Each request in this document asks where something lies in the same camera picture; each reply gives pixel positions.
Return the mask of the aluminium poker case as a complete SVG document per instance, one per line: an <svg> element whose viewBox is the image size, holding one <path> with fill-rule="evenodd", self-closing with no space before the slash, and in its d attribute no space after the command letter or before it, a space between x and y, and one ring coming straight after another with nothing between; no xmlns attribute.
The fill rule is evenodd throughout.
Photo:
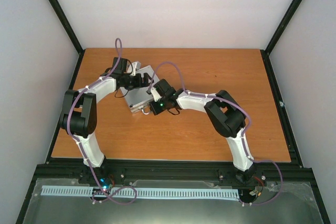
<svg viewBox="0 0 336 224"><path fill-rule="evenodd" d="M135 73L140 73L141 76L144 74L148 74L149 82L152 82L152 86L159 81L159 78L155 74L153 80L151 80L154 70L148 65L143 68L136 68ZM131 91L127 91L125 88L120 88L120 92L122 93L123 98L125 99L131 113L137 113L144 111L145 108L149 106L149 103L153 101L153 96L147 93L148 87L133 89Z"/></svg>

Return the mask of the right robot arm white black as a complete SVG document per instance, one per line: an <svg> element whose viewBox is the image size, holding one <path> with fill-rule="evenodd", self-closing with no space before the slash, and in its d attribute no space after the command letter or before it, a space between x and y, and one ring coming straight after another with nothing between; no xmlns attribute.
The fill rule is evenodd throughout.
<svg viewBox="0 0 336 224"><path fill-rule="evenodd" d="M233 166L236 168L236 179L245 184L252 178L256 168L246 138L247 113L228 92L222 90L217 94L203 94L183 89L176 91L169 88L167 91L160 91L159 88L151 88L148 93L154 98L150 103L150 110L154 115L170 109L206 113L216 132L229 145Z"/></svg>

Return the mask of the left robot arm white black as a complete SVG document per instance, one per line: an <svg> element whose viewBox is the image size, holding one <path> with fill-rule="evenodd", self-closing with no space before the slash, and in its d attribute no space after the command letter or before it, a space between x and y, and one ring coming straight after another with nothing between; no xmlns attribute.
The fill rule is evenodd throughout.
<svg viewBox="0 0 336 224"><path fill-rule="evenodd" d="M117 67L109 76L110 68L94 83L79 90L67 90L59 119L60 128L78 145L83 163L91 165L91 178L97 183L108 180L109 170L102 166L105 159L99 148L95 129L97 126L97 103L111 93L121 91L131 113L144 111L153 101L147 94L149 84L159 81L151 66L140 68L138 61L129 66Z"/></svg>

